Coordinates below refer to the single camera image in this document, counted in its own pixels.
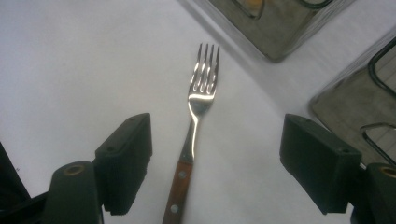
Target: wooden handle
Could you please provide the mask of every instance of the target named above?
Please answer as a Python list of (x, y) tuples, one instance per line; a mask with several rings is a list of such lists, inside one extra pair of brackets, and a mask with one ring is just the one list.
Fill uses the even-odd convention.
[(172, 188), (166, 204), (163, 224), (181, 223), (184, 203), (186, 202), (187, 191), (189, 190), (192, 164), (184, 161), (177, 163)]

